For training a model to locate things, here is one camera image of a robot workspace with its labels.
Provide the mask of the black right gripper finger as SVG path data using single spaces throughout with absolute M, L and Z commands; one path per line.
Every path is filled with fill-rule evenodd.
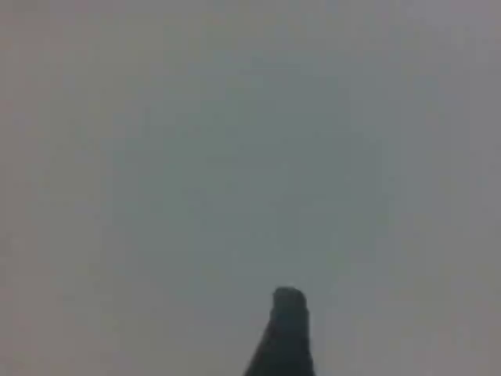
M 292 286 L 278 286 L 274 290 L 269 320 L 243 373 L 315 374 L 308 301 L 302 290 Z

